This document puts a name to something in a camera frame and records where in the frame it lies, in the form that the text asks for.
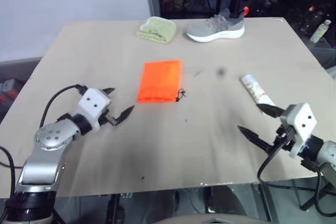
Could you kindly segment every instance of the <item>folded cloth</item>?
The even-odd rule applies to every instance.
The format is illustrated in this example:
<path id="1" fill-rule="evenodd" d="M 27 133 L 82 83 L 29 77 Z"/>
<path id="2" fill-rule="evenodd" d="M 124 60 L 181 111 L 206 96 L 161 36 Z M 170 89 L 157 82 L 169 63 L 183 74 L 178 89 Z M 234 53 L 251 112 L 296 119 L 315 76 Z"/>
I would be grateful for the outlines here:
<path id="1" fill-rule="evenodd" d="M 136 33 L 139 38 L 150 39 L 159 43 L 167 44 L 176 32 L 174 22 L 160 17 L 150 17 Z"/>
<path id="2" fill-rule="evenodd" d="M 137 102 L 175 102 L 181 84 L 180 60 L 146 62 Z"/>

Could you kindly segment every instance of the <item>green towel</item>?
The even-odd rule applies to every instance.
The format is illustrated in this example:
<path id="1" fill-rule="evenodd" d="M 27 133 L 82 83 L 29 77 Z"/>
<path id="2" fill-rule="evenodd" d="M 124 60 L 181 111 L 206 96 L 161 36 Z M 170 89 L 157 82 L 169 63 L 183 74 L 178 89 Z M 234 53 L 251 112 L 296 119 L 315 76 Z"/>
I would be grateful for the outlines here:
<path id="1" fill-rule="evenodd" d="M 158 43 L 167 44 L 171 41 L 175 32 L 176 25 L 174 22 L 160 17 L 150 17 L 140 27 L 140 31 L 136 35 L 142 39 L 150 39 Z"/>

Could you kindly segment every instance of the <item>beige table surface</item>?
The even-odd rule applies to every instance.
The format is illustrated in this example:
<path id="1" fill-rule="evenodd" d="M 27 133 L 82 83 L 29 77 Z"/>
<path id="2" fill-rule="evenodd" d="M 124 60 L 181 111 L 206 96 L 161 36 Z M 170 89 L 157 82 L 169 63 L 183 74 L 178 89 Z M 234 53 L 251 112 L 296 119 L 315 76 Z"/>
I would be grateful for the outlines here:
<path id="1" fill-rule="evenodd" d="M 336 82 L 282 18 L 246 18 L 240 39 L 199 44 L 184 34 L 191 20 L 176 20 L 168 45 L 138 39 L 141 22 L 70 23 L 36 67 L 0 125 L 1 145 L 22 165 L 33 148 L 43 109 L 59 89 L 82 83 L 115 87 L 113 115 L 135 104 L 143 63 L 181 59 L 180 102 L 136 104 L 118 127 L 105 125 L 67 154 L 58 195 L 99 195 L 257 181 L 266 154 L 238 131 L 245 126 L 272 143 L 278 119 L 263 115 L 239 82 L 253 74 L 274 103 L 308 102 L 314 134 L 336 139 Z M 225 75 L 218 76 L 224 68 Z M 46 123 L 71 112 L 80 96 L 68 91 L 51 106 Z M 313 176 L 282 151 L 267 180 Z M 0 197 L 9 195 L 9 170 L 0 167 Z"/>

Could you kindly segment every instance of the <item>black drawstring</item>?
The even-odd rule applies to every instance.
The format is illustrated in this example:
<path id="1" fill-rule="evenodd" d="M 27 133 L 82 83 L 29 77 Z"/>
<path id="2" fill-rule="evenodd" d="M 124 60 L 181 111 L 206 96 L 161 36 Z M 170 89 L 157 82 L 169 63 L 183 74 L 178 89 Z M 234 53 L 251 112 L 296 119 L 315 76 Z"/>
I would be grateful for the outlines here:
<path id="1" fill-rule="evenodd" d="M 184 89 L 179 89 L 177 92 L 176 102 L 179 102 L 180 99 L 186 97 Z"/>

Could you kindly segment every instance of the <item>dark stain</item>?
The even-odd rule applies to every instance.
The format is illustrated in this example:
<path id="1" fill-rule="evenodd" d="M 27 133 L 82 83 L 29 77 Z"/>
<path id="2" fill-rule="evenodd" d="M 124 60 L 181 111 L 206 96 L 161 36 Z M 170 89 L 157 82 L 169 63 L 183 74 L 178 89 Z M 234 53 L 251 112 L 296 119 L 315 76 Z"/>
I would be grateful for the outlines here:
<path id="1" fill-rule="evenodd" d="M 194 75 L 194 78 L 195 78 L 196 76 L 198 76 L 200 73 L 202 73 L 202 71 L 198 71 L 198 72 Z"/>
<path id="2" fill-rule="evenodd" d="M 224 68 L 218 68 L 217 69 L 217 75 L 218 75 L 218 77 L 223 77 L 225 75 L 225 69 Z"/>

